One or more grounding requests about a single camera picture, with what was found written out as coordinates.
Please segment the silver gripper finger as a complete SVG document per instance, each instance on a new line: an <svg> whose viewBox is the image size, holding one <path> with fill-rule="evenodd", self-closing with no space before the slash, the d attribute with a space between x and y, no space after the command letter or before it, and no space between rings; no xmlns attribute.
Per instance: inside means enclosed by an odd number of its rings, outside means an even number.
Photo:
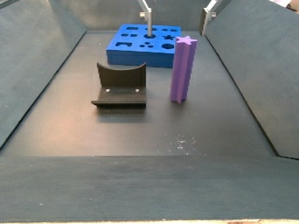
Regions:
<svg viewBox="0 0 299 224"><path fill-rule="evenodd" d="M152 36L152 8L148 6L145 0L137 0L137 3L141 7L140 17L147 22L147 36Z"/></svg>
<svg viewBox="0 0 299 224"><path fill-rule="evenodd" d="M205 30L208 26L208 22L211 21L211 18L216 15L215 10L217 9L220 3L223 0L209 0L208 5L203 8L203 22L201 22L201 29L200 29L200 35L205 35Z"/></svg>

